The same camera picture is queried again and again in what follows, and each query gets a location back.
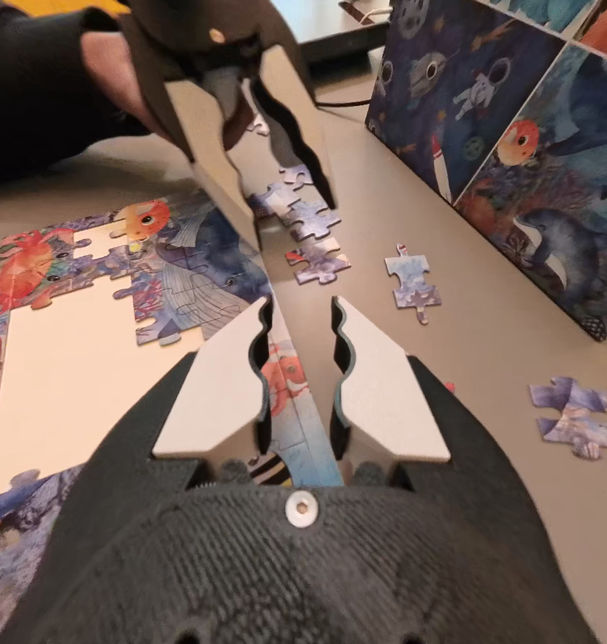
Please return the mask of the purple bubble puzzle piece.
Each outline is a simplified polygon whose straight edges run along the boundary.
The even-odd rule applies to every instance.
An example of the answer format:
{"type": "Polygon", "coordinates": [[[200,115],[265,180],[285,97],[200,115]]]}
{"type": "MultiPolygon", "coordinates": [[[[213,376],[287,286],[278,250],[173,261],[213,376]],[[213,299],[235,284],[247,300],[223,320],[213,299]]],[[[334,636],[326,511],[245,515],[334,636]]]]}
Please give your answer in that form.
{"type": "Polygon", "coordinates": [[[326,237],[313,244],[285,253],[285,259],[292,267],[300,263],[307,264],[306,268],[298,269],[294,273],[298,285],[313,281],[320,285],[328,285],[337,280],[339,272],[352,267],[346,255],[333,255],[340,249],[341,246],[336,238],[326,237]]]}

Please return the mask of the illustrated puzzle box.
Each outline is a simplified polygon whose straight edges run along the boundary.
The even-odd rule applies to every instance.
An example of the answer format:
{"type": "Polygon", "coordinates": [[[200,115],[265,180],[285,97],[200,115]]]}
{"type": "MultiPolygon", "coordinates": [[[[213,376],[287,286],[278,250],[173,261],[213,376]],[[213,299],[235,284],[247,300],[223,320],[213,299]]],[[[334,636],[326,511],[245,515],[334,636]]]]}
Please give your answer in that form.
{"type": "Polygon", "coordinates": [[[365,125],[607,340],[607,1],[393,1],[365,125]]]}

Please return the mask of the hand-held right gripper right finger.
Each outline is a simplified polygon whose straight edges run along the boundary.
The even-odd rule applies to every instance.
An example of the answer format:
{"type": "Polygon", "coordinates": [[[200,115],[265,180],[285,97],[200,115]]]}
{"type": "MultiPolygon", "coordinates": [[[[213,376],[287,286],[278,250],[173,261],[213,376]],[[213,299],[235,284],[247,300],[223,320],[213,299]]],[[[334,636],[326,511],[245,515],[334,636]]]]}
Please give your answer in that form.
{"type": "Polygon", "coordinates": [[[393,473],[405,463],[444,464],[451,453],[405,350],[342,296],[331,299],[330,444],[342,473],[365,463],[393,473]]]}

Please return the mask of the person's left hand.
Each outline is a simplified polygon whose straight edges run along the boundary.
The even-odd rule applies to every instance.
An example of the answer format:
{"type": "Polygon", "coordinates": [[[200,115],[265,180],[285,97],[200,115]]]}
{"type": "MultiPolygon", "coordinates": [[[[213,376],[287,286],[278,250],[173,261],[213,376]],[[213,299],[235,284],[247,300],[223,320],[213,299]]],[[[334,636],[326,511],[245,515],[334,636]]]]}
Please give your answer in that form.
{"type": "Polygon", "coordinates": [[[130,47],[121,32],[89,31],[80,38],[83,66],[97,89],[119,111],[164,136],[142,96],[130,47]]]}

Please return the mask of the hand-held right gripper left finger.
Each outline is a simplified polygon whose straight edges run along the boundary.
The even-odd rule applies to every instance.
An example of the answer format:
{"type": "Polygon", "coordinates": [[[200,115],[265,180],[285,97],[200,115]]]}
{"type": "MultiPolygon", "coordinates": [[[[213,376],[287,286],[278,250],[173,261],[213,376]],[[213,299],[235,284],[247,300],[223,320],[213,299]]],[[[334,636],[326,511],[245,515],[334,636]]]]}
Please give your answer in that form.
{"type": "Polygon", "coordinates": [[[203,459],[218,471],[248,461],[272,442],[268,361],[273,300],[262,296],[195,353],[151,454],[203,459]]]}

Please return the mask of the row of loose jigsaw pieces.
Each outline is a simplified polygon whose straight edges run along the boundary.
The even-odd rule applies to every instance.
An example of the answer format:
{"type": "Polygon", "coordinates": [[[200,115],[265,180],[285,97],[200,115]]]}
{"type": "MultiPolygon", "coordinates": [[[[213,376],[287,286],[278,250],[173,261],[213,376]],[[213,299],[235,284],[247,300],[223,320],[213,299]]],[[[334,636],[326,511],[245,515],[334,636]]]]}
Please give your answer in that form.
{"type": "MultiPolygon", "coordinates": [[[[288,213],[292,204],[301,200],[308,201],[298,193],[303,186],[312,185],[306,166],[296,165],[289,168],[280,166],[278,171],[282,181],[268,184],[265,192],[254,193],[249,198],[249,203],[257,218],[275,216],[280,221],[279,216],[288,213]]],[[[396,250],[396,257],[385,260],[388,274],[395,276],[399,281],[399,286],[393,290],[396,307],[398,309],[414,309],[418,322],[421,325],[427,325],[426,309],[441,305],[442,299],[436,287],[426,283],[424,275],[429,271],[426,257],[409,255],[404,244],[397,244],[396,250]]]]}

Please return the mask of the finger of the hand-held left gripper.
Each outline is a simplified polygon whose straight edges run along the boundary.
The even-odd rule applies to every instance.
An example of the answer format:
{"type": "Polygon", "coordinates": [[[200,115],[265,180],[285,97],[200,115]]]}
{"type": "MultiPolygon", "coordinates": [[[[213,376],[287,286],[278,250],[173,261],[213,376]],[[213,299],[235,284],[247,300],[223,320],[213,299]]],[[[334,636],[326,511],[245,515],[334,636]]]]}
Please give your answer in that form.
{"type": "Polygon", "coordinates": [[[270,148],[283,168],[305,165],[313,186],[331,209],[338,206],[323,127],[314,97],[282,46],[263,51],[251,93],[267,117],[270,148]]]}
{"type": "Polygon", "coordinates": [[[224,149],[224,112],[219,100],[192,80],[164,83],[193,157],[197,184],[209,195],[239,237],[259,251],[254,213],[240,174],[224,149]]]}

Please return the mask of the sea animal jigsaw puzzle board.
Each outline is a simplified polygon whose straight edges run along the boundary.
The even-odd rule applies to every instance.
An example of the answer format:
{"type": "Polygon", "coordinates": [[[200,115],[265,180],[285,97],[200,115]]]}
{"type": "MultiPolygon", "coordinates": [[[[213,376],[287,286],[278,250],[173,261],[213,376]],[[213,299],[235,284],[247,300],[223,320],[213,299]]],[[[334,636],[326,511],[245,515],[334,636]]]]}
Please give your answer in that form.
{"type": "Polygon", "coordinates": [[[0,643],[161,641],[203,592],[275,602],[293,491],[343,486],[262,253],[210,199],[127,206],[126,245],[0,292],[0,643]],[[273,300],[272,442],[213,470],[151,452],[195,353],[273,300]]]}

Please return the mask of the blue bubble puzzle piece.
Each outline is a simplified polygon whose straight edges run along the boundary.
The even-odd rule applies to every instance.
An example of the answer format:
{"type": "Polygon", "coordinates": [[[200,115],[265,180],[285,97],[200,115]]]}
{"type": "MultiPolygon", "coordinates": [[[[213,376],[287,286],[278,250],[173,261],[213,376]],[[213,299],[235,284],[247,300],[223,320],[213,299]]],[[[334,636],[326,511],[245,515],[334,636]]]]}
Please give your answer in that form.
{"type": "Polygon", "coordinates": [[[297,242],[310,237],[323,239],[330,234],[331,227],[341,222],[341,217],[323,200],[296,202],[279,219],[297,242]]]}

